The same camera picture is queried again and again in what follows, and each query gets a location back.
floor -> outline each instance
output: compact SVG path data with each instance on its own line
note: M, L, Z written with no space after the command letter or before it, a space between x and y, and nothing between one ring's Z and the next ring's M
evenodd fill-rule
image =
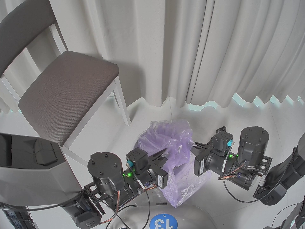
M111 151L124 160L138 135L149 127L151 121L184 118L193 129L194 141L202 143L206 143L221 126L227 126L227 131L234 135L237 143L243 128L254 125L265 128L270 135L265 154L273 157L272 164L276 165L288 157L305 132L305 104L301 99L292 102L286 98L282 103L277 100L274 103L269 101L259 107L254 103L240 106L232 99L227 108L217 106L215 109L207 106L201 111L191 111L188 105L178 108L171 97L162 107L151 106L141 98L131 104L128 111L132 120L130 126L124 124L114 97L108 97L72 144L71 150L86 161L97 151ZM0 132L37 135L21 113L0 113ZM235 145L232 151L236 152L237 148L238 145ZM70 158L68 161L82 186L91 182L92 179L84 166ZM274 217L282 208L298 203L304 197L305 179L301 179L288 190L284 199L274 206L265 206L261 202L243 204L229 196L217 177L213 174L186 203L206 210L215 220L218 229L262 229L271 226ZM239 199L246 201L252 200L257 184L258 180L246 191L227 182L229 190ZM145 204L146 199L141 198L138 203L141 202ZM290 207L281 212L274 226L279 226L292 209L293 207ZM40 229L77 228L61 208L32 212L32 217ZM11 228L11 225L4 214L0 213L0 229L3 228Z

gray upholstered chair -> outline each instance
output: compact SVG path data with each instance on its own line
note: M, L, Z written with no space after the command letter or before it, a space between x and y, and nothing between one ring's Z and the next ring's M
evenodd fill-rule
M50 27L57 57L20 98L3 75L10 63ZM82 163L68 148L114 91L125 124L130 124L116 64L68 51L49 0L26 0L0 23L0 84L5 86L25 118L42 137L63 146L66 155Z

crumpled plastic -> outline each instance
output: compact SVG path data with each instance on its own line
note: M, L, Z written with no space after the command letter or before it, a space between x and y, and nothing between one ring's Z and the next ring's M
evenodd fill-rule
M162 156L167 162L162 167L168 172L167 186L160 189L175 208L185 202L211 177L207 171L200 177L194 174L195 155L191 147L192 130L187 120L152 121L150 127L140 135L138 147L148 155L167 148Z

white curtain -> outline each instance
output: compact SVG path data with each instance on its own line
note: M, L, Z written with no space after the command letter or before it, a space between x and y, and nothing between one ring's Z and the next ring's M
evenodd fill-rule
M23 1L0 0L0 19ZM50 2L69 50L118 64L127 105L305 99L305 0ZM22 96L58 54L47 30L5 76Z

brown fabric seat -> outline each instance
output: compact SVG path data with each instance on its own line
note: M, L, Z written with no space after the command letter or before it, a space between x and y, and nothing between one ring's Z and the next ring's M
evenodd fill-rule
M118 74L116 64L65 51L27 89L19 108L42 138L63 145Z

